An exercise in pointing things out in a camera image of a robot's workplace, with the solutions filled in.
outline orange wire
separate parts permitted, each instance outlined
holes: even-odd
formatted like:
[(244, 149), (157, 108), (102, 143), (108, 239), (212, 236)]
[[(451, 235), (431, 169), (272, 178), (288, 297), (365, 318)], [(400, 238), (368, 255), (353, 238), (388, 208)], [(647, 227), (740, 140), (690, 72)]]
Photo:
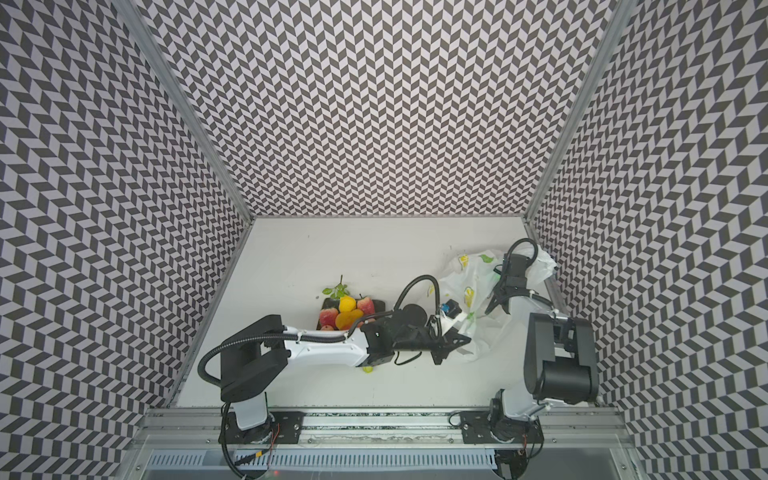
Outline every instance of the orange wire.
[(272, 437), (272, 443), (270, 443), (270, 456), (266, 459), (266, 469), (270, 469), (270, 462), (272, 461), (272, 448), (275, 446), (275, 440), (277, 440), (277, 436), (280, 434), (280, 424), (277, 424), (277, 433)]

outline white plastic bag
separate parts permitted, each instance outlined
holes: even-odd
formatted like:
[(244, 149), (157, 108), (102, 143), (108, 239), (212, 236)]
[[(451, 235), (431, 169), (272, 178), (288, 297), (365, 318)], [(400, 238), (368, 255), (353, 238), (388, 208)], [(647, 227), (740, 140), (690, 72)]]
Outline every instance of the white plastic bag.
[[(517, 247), (513, 253), (527, 257), (533, 256), (533, 246), (524, 244)], [(485, 315), (493, 287), (499, 279), (494, 268), (501, 265), (504, 253), (497, 250), (485, 250), (481, 253), (463, 254), (450, 259), (439, 279), (441, 302), (447, 299), (455, 300), (468, 314), (467, 319), (458, 325), (458, 332), (468, 336), (472, 341), (454, 350), (446, 359), (447, 363), (474, 362), (503, 340), (510, 330), (508, 324), (512, 316), (504, 313), (501, 307), (495, 308)], [(542, 248), (527, 272), (528, 285), (534, 286), (546, 280), (557, 264)], [(527, 297), (513, 298), (515, 318), (527, 320), (531, 312), (546, 311), (544, 306)]]

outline black and white patterned wall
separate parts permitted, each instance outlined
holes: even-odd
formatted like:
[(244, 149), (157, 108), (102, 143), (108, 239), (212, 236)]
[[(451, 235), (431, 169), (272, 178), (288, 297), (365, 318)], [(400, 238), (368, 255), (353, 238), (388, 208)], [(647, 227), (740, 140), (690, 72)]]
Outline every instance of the black and white patterned wall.
[(137, 0), (259, 215), (521, 214), (615, 0)]
[(640, 2), (535, 220), (655, 478), (766, 478), (767, 16)]
[(0, 478), (102, 478), (243, 220), (108, 0), (4, 0), (0, 25)]

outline yellow fruit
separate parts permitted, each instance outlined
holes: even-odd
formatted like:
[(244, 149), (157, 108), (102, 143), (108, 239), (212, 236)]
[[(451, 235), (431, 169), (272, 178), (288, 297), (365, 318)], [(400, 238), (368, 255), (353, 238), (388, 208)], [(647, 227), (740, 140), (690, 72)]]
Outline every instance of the yellow fruit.
[(352, 324), (362, 316), (362, 310), (353, 310), (351, 312), (341, 312), (336, 317), (336, 328), (339, 330), (346, 330), (352, 326)]
[(351, 312), (355, 309), (356, 306), (357, 302), (349, 295), (343, 296), (341, 297), (341, 300), (339, 300), (340, 312)]

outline plant sprig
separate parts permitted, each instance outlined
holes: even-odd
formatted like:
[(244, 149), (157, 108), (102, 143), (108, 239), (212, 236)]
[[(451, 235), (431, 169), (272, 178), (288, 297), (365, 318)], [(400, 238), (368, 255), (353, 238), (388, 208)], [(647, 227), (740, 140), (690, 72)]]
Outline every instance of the plant sprig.
[(339, 300), (341, 297), (349, 295), (349, 290), (346, 289), (347, 285), (344, 285), (342, 281), (344, 281), (343, 275), (339, 278), (338, 285), (333, 288), (323, 289), (323, 295), (327, 295), (334, 300)]

